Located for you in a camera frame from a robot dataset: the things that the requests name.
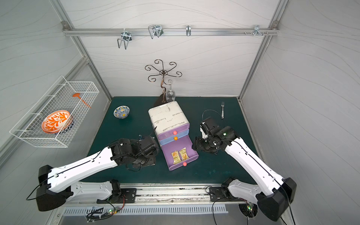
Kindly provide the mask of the blue drawer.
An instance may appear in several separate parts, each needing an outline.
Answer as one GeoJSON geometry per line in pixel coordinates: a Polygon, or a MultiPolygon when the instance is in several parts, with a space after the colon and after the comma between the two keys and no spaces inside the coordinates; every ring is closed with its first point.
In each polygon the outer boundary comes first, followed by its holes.
{"type": "Polygon", "coordinates": [[[183,137],[187,136],[188,134],[189,134],[189,130],[186,130],[186,131],[178,133],[175,136],[171,136],[171,137],[165,138],[163,140],[160,140],[159,143],[160,143],[160,145],[166,145],[166,144],[168,144],[170,142],[173,142],[173,141],[176,141],[176,140],[178,140],[180,138],[183,138],[183,137]]]}

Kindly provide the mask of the purple drawer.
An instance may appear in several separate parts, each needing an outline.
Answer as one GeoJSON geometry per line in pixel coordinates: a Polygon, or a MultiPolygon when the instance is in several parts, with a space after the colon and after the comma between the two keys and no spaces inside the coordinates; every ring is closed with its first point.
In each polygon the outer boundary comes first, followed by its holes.
{"type": "Polygon", "coordinates": [[[199,157],[198,152],[196,152],[192,149],[192,145],[193,145],[193,143],[190,140],[189,136],[185,136],[176,141],[170,142],[166,145],[162,145],[161,148],[162,148],[163,154],[165,156],[169,171],[173,171],[180,167],[185,167],[188,163],[193,162],[198,159],[198,157],[199,157]],[[187,149],[187,154],[189,156],[189,159],[187,159],[185,161],[181,161],[180,163],[174,165],[171,153],[174,151],[179,152],[183,148],[187,149]]]}
{"type": "Polygon", "coordinates": [[[175,132],[176,134],[179,134],[179,133],[181,133],[181,132],[184,132],[184,131],[189,130],[189,127],[190,127],[190,124],[189,124],[189,123],[183,124],[183,125],[181,125],[181,126],[174,127],[174,128],[172,128],[172,129],[170,129],[170,130],[168,130],[168,131],[165,131],[165,132],[159,134],[157,137],[158,137],[159,140],[164,140],[164,139],[166,139],[166,138],[169,138],[169,137],[174,136],[174,132],[175,132]]]}

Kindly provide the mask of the white drawer cabinet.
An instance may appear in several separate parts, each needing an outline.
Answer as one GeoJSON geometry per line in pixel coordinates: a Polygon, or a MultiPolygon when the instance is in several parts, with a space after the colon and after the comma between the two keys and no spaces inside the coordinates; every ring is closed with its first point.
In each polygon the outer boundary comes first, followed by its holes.
{"type": "Polygon", "coordinates": [[[152,126],[156,127],[157,136],[172,128],[189,123],[177,101],[151,108],[148,113],[152,126]]]}

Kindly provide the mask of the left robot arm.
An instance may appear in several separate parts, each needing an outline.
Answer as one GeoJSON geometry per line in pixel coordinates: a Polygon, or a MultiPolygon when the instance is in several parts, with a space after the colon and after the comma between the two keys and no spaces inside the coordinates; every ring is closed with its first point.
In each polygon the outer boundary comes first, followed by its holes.
{"type": "Polygon", "coordinates": [[[150,136],[141,140],[121,138],[103,150],[74,163],[60,167],[45,165],[38,171],[39,187],[35,198],[37,208],[46,212],[67,202],[124,202],[126,196],[117,180],[96,183],[82,180],[118,166],[131,165],[139,169],[153,166],[158,153],[159,146],[150,136]]]}

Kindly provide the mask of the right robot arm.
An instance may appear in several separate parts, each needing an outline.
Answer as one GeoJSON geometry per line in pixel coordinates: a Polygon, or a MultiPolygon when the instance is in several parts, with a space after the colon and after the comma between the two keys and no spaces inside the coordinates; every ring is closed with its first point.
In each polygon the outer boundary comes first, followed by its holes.
{"type": "Polygon", "coordinates": [[[200,131],[202,135],[195,138],[194,150],[208,153],[224,151],[255,181],[252,185],[229,178],[221,185],[222,197],[255,204],[267,218],[278,221],[294,200],[296,182],[270,169],[231,127],[220,129],[202,124],[200,131]]]}

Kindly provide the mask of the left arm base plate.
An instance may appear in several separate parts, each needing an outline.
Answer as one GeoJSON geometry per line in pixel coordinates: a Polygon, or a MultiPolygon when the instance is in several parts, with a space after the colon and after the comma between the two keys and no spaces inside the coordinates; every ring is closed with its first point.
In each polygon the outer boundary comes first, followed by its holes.
{"type": "Polygon", "coordinates": [[[120,188],[119,190],[113,190],[112,194],[105,200],[97,200],[98,204],[120,204],[120,203],[134,203],[136,197],[136,188],[120,188]]]}

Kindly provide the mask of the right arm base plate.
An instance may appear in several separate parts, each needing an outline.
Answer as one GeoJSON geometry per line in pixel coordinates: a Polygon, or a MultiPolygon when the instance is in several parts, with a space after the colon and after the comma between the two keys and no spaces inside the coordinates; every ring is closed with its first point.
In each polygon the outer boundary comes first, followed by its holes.
{"type": "Polygon", "coordinates": [[[211,202],[246,202],[242,198],[236,198],[223,187],[207,186],[205,192],[210,196],[211,202]]]}

